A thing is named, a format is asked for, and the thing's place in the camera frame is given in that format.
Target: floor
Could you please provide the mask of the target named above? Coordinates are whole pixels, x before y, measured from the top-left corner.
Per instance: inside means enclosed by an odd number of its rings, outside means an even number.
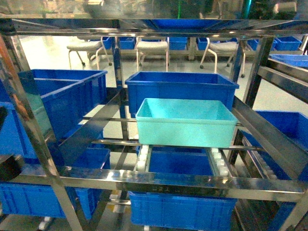
[[[21,37],[22,46],[26,53],[29,65],[31,69],[69,69],[68,63],[68,50],[66,45],[77,38],[74,37]],[[80,60],[77,55],[72,52],[72,68],[73,69],[94,69],[96,70],[96,60],[89,62],[85,52],[81,52],[81,57],[86,63],[85,67],[82,67]],[[229,76],[231,67],[226,67],[225,59],[220,58],[218,64],[218,73]],[[213,72],[214,63],[211,58],[206,59],[204,63],[204,69],[199,68],[200,60],[187,61],[187,57],[171,57],[169,71],[175,72]],[[123,77],[126,80],[129,76],[134,74],[136,69],[135,57],[123,57]],[[240,99],[243,98],[245,88],[247,85],[247,79],[251,69],[252,63],[247,62],[245,69],[245,78],[240,78],[238,84],[240,88],[235,92],[235,95]],[[114,78],[114,67],[109,66],[106,59],[101,56],[100,67],[108,71],[107,74],[107,86],[115,87],[116,82]],[[143,71],[165,71],[165,59],[164,57],[153,56],[146,57],[141,70]],[[299,111],[308,116],[308,106],[307,104],[301,102],[290,94],[278,89],[277,87],[271,85],[266,81],[261,82],[260,90],[257,95],[254,109],[256,110],[282,110],[282,111]],[[104,129],[104,136],[110,138],[120,138],[121,137],[121,126],[120,123],[112,122],[109,123]],[[137,135],[136,124],[129,124],[129,136],[131,138]],[[117,162],[119,154],[112,153],[111,163]],[[129,154],[125,166],[131,168],[136,161],[136,154]],[[106,209],[101,222],[97,230],[115,231],[115,230],[125,230],[125,231],[138,231],[142,230],[141,226],[132,225],[129,221],[130,212],[123,215],[112,213],[112,210]],[[28,216],[17,216],[9,215],[1,224],[0,230],[8,231],[35,231],[38,227],[41,218],[38,217],[28,217]],[[65,219],[56,219],[51,225],[51,231],[62,230],[68,231],[70,227]]]

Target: metal shelf frame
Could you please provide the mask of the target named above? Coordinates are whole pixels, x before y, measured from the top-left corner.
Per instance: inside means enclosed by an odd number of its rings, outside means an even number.
[[[25,131],[37,153],[40,165],[25,165],[23,172],[11,182],[43,184],[52,186],[59,203],[66,215],[66,218],[74,231],[91,231],[95,230],[102,216],[102,213],[107,205],[111,190],[120,191],[136,191],[136,192],[152,192],[152,193],[176,193],[182,195],[200,195],[214,197],[230,197],[243,200],[262,200],[273,202],[295,202],[289,218],[285,221],[280,231],[290,230],[300,224],[301,219],[308,211],[308,184],[297,181],[297,177],[308,163],[307,152],[274,126],[269,124],[265,119],[259,116],[252,110],[258,88],[262,79],[273,83],[279,88],[293,94],[299,99],[307,102],[307,80],[303,74],[307,75],[308,71],[293,66],[288,66],[274,60],[268,61],[271,45],[274,35],[277,34],[305,34],[308,30],[271,30],[277,27],[277,22],[267,22],[266,29],[257,27],[255,30],[241,29],[234,31],[232,29],[222,30],[149,30],[143,28],[142,20],[130,21],[130,25],[140,28],[121,28],[117,20],[101,20],[101,25],[107,25],[106,28],[97,28],[93,21],[87,21],[93,24],[93,29],[85,28],[65,28],[60,29],[57,26],[47,26],[46,24],[33,23],[27,20],[7,20],[6,26],[13,27],[13,32],[8,33],[7,28],[2,30],[0,38],[0,79],[3,82],[6,90],[11,93],[10,97],[18,112],[19,118],[25,128]],[[30,70],[26,61],[26,56],[23,52],[18,35],[80,35],[92,34],[100,36],[115,37],[112,44],[112,54],[114,59],[116,88],[108,89],[109,102],[93,117],[88,117],[88,122],[77,130],[71,137],[57,146],[53,130],[50,126],[49,132],[43,134],[37,120],[34,117],[31,109],[31,102],[26,96],[24,87],[17,75],[20,71]],[[238,131],[234,140],[234,145],[228,155],[229,177],[213,177],[213,176],[194,176],[194,175],[177,175],[162,174],[152,172],[139,172],[123,170],[123,163],[127,153],[131,151],[132,146],[139,145],[138,141],[129,140],[128,122],[134,122],[133,119],[126,119],[124,107],[127,105],[127,93],[124,89],[121,66],[121,51],[119,49],[119,39],[121,36],[230,36],[239,37],[243,40],[249,38],[260,38],[254,64],[248,79],[248,85],[245,92],[243,102],[235,98],[233,104],[233,113],[239,119],[240,126],[244,126],[257,139],[262,147],[247,147],[243,145],[243,136]],[[237,81],[241,69],[241,60],[243,50],[239,49],[234,58],[234,64],[231,70],[230,79]],[[33,77],[27,79],[32,83],[33,92],[37,92],[37,87]],[[112,119],[116,112],[120,110],[119,119]],[[122,138],[118,140],[96,140],[96,133],[103,130],[107,123],[112,121],[121,122]],[[91,143],[104,143],[108,145],[112,151],[120,151],[121,157],[112,170],[101,169],[86,169],[70,167],[70,165],[78,158],[78,155],[83,153],[83,150]],[[50,153],[52,147],[53,152],[58,154],[58,158],[65,163],[66,166],[57,165],[56,159]],[[264,174],[260,174],[260,178],[239,177],[234,168],[236,164],[236,156],[238,152],[242,153],[247,150],[265,150],[275,161],[284,169],[292,180],[271,180]],[[287,158],[287,154],[292,153],[292,161]],[[259,173],[262,172],[262,167],[254,164]],[[66,192],[66,187],[83,187],[105,189],[102,193],[100,202],[94,212],[93,218],[90,221],[85,219],[80,202],[76,199],[77,207],[74,209]],[[126,204],[121,200],[113,201],[114,204]],[[262,230],[261,226],[255,227],[254,230]]]

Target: white chair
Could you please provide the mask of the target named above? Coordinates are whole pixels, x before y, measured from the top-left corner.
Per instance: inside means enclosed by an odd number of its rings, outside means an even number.
[[[166,52],[166,71],[169,66],[169,37],[137,37],[136,43],[136,55],[137,55],[137,71],[139,66],[142,66],[140,60],[140,54],[145,55],[147,51],[165,51]]]
[[[218,62],[218,57],[217,57],[217,53],[216,52],[233,52],[235,53],[237,50],[237,43],[236,42],[232,42],[229,41],[229,38],[206,38],[207,40],[207,45],[202,57],[202,60],[200,62],[200,68],[203,69],[203,62],[205,59],[205,55],[206,53],[209,51],[210,53],[212,53],[215,56],[215,68],[214,68],[214,73],[217,73],[217,62]],[[225,41],[225,42],[219,42],[219,43],[211,43],[211,41]],[[230,56],[228,62],[227,62],[227,66],[230,66],[230,62],[232,60],[232,58],[234,57],[234,54],[232,56]],[[245,70],[245,59],[246,59],[246,55],[245,53],[243,54],[243,67],[242,67],[242,74],[241,77],[244,78],[245,74],[244,74],[244,70]]]
[[[110,62],[108,55],[107,55],[107,51],[106,48],[104,46],[103,43],[103,37],[90,37],[90,36],[84,36],[84,37],[78,37],[80,39],[80,41],[76,41],[76,42],[72,42],[69,45],[67,45],[67,48],[69,49],[68,51],[68,60],[69,60],[69,67],[70,69],[72,69],[72,65],[71,65],[71,57],[70,57],[70,53],[72,51],[76,51],[82,65],[84,66],[85,63],[82,61],[79,51],[94,51],[95,52],[95,56],[96,56],[96,62],[97,62],[97,69],[100,69],[100,62],[99,62],[99,56],[98,53],[101,50],[104,50],[106,58],[108,60],[109,66],[112,65],[112,63]]]

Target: plastic crate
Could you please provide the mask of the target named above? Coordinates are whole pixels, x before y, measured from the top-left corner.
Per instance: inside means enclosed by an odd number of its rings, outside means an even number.
[[[75,162],[74,167],[110,168],[110,150],[87,149]],[[72,196],[72,188],[67,189]],[[86,219],[90,219],[102,190],[76,188]],[[0,200],[4,214],[65,218],[64,212],[51,186],[17,183],[0,184]]]
[[[82,120],[83,115],[105,101],[106,73],[106,71],[82,70],[32,70],[21,72],[19,76],[28,93],[36,118],[44,130],[44,125],[48,123],[42,121],[44,113],[42,105],[39,104],[39,96],[33,92],[32,82],[27,80],[29,75],[34,75],[55,136],[60,139]],[[0,92],[0,101],[10,102],[2,83]]]
[[[186,49],[187,38],[186,37],[171,37],[169,39],[169,49],[182,51]]]
[[[152,151],[150,172],[212,176],[206,154]],[[237,199],[129,192],[131,221],[138,225],[229,231]]]
[[[302,44],[294,37],[275,38],[275,40],[277,41],[276,50],[278,51],[296,51]]]
[[[135,37],[120,37],[120,48],[123,50],[135,49],[136,38]]]
[[[257,111],[262,117],[269,121],[273,126],[280,130],[287,137],[303,149],[308,150],[308,118],[298,112],[280,112],[280,111]],[[260,146],[256,139],[244,132],[249,142],[253,146]],[[275,175],[281,180],[289,180],[288,175],[272,159],[267,152],[259,152],[264,161],[274,171]],[[308,174],[302,174],[299,180],[308,180]]]
[[[197,38],[197,46],[198,46],[198,50],[204,51],[207,46],[206,38]]]
[[[106,50],[109,50],[111,48],[111,40],[112,39],[113,38],[111,38],[111,37],[103,37],[103,44],[104,44]]]
[[[308,56],[306,55],[272,54],[270,58],[293,66],[308,67]]]
[[[252,40],[248,40],[247,43],[251,47],[252,50],[256,51],[258,44],[259,44],[259,40],[258,39],[252,39]],[[276,45],[277,45],[277,41],[274,40],[273,45],[271,47],[271,51],[275,50]]]
[[[79,105],[84,109],[82,116],[100,103],[104,103],[107,97],[107,71],[34,69],[32,73],[35,78],[83,81],[84,86],[79,99],[81,103]]]
[[[137,72],[125,83],[133,118],[145,98],[219,100],[231,110],[239,88],[222,75],[205,73]]]
[[[142,144],[229,147],[236,117],[220,101],[145,99],[136,114]]]
[[[221,20],[200,19],[154,19],[152,20],[160,29],[205,29]]]

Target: white floor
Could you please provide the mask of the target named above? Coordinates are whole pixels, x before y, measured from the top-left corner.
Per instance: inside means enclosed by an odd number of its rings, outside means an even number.
[[[22,46],[26,53],[29,65],[31,69],[69,69],[68,63],[68,50],[67,44],[71,41],[76,40],[73,37],[22,37]],[[86,66],[84,69],[96,70],[96,60],[92,63],[87,59],[85,52],[80,53]],[[77,55],[72,52],[72,68],[82,69],[82,65]],[[199,60],[187,61],[187,57],[171,57],[169,71],[175,72],[213,72],[214,63],[211,58],[206,60],[204,63],[204,69],[199,68]],[[106,59],[100,61],[101,69],[107,70],[107,86],[115,87],[115,75],[114,67],[109,66]],[[123,77],[124,80],[134,74],[136,69],[135,57],[125,57],[122,60],[123,66]],[[247,85],[247,79],[252,64],[247,62],[245,78],[240,78],[238,84],[240,89],[235,93],[240,99],[243,98],[245,88]],[[143,63],[141,70],[144,71],[165,71],[165,59],[164,57],[147,57]],[[218,64],[218,73],[228,76],[231,67],[226,67],[226,60]],[[281,111],[298,111],[308,116],[308,106],[302,101],[296,99],[290,94],[280,90],[279,88],[271,85],[266,81],[261,82],[257,99],[255,102],[254,109],[256,110],[281,110]],[[120,123],[109,123],[104,129],[105,137],[121,138]],[[129,125],[130,137],[134,137],[137,134],[135,124]],[[118,159],[118,154],[112,155],[111,162],[114,164]],[[133,165],[136,160],[135,154],[130,154],[127,158],[126,164]],[[1,224],[0,230],[14,230],[14,231],[34,231],[40,221],[40,218],[33,218],[27,216],[15,216],[9,215]],[[65,219],[57,219],[51,226],[50,230],[70,230],[68,223]]]

